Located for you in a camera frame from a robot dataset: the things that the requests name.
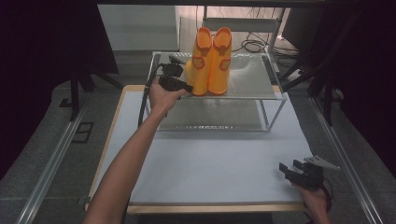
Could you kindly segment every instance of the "rain boot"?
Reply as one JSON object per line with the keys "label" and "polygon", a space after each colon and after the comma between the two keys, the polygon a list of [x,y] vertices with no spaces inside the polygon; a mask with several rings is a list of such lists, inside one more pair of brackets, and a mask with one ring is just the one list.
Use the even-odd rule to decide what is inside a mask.
{"label": "rain boot", "polygon": [[227,27],[220,28],[213,39],[212,63],[208,77],[208,90],[216,95],[227,91],[228,77],[230,75],[231,30]]}
{"label": "rain boot", "polygon": [[192,48],[192,57],[185,66],[187,84],[192,86],[192,94],[204,95],[207,92],[207,77],[212,56],[212,37],[209,29],[201,27]]}

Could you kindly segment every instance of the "gray floor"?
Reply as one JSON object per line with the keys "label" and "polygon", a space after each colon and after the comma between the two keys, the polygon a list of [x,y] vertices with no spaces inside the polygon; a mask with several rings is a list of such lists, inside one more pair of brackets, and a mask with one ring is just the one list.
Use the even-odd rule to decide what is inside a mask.
{"label": "gray floor", "polygon": [[[115,55],[121,75],[111,75],[112,77],[123,84],[144,83],[149,70],[149,54],[115,52]],[[281,72],[285,72],[287,68],[280,67],[280,69]],[[95,91],[81,92],[81,97],[91,99],[82,122],[93,122],[92,134],[86,144],[72,143],[67,149],[49,191],[37,211],[34,223],[79,223],[84,217],[84,203],[88,200],[87,196],[121,93],[121,90],[99,77],[92,77],[96,84]],[[289,91],[291,102],[313,154],[338,163],[330,140],[323,131],[314,107],[305,93],[308,84],[309,81]],[[59,107],[63,98],[70,98],[68,82],[55,88],[46,116],[22,154],[1,180],[0,223],[15,223],[53,149],[55,149],[71,112],[70,108]],[[332,121],[334,129],[361,182],[372,197],[383,223],[396,223],[394,213],[396,210],[395,178],[347,120],[339,108],[339,103],[332,104]],[[326,171],[325,175],[334,187],[336,201],[330,212],[333,223],[369,223],[345,174]],[[256,218],[256,223],[261,223],[261,215],[251,214],[251,216]],[[304,214],[297,212],[273,213],[272,217],[274,222],[279,224],[305,223],[307,221]],[[138,217],[128,216],[127,219],[127,223],[136,223]]]}

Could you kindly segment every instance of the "white wall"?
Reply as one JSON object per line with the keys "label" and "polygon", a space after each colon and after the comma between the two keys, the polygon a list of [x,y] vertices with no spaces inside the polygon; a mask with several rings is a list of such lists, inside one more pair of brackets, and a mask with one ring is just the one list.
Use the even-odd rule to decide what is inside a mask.
{"label": "white wall", "polygon": [[98,5],[113,50],[179,49],[175,6]]}

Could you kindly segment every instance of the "boot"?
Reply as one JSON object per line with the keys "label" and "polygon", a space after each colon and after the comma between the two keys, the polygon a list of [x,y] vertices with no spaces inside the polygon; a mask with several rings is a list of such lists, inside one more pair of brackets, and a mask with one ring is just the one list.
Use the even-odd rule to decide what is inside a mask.
{"label": "boot", "polygon": [[207,92],[207,78],[212,56],[212,38],[209,29],[201,27],[192,48],[192,57],[185,66],[187,84],[192,86],[192,94]]}
{"label": "boot", "polygon": [[232,51],[231,30],[220,28],[213,39],[212,63],[208,77],[208,90],[220,95],[227,91]]}

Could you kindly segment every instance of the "glass shelf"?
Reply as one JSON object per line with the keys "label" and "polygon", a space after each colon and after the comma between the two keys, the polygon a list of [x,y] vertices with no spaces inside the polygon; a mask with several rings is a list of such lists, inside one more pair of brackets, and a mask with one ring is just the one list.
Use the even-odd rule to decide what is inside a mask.
{"label": "glass shelf", "polygon": [[[150,73],[158,64],[169,63],[169,55],[182,62],[191,58],[191,53],[154,52]],[[233,54],[228,90],[222,95],[183,96],[159,130],[270,132],[287,100],[274,73],[268,54]],[[180,80],[185,81],[184,73]]]}

